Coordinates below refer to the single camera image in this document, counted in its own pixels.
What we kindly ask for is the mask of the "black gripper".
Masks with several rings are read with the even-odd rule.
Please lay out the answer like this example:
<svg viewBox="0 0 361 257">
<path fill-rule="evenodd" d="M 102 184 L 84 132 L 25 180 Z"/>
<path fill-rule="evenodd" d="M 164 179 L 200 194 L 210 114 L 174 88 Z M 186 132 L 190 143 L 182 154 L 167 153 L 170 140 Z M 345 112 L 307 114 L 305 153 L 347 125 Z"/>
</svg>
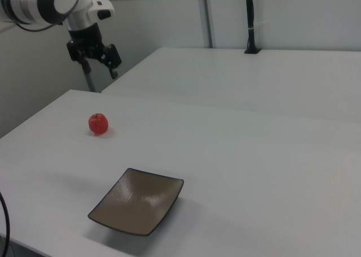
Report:
<svg viewBox="0 0 361 257">
<path fill-rule="evenodd" d="M 114 44 L 104 46 L 98 23 L 85 29 L 69 31 L 71 40 L 67 43 L 73 61 L 81 62 L 84 74 L 91 72 L 87 58 L 101 61 L 109 70 L 113 80 L 118 77 L 117 68 L 122 63 Z"/>
</svg>

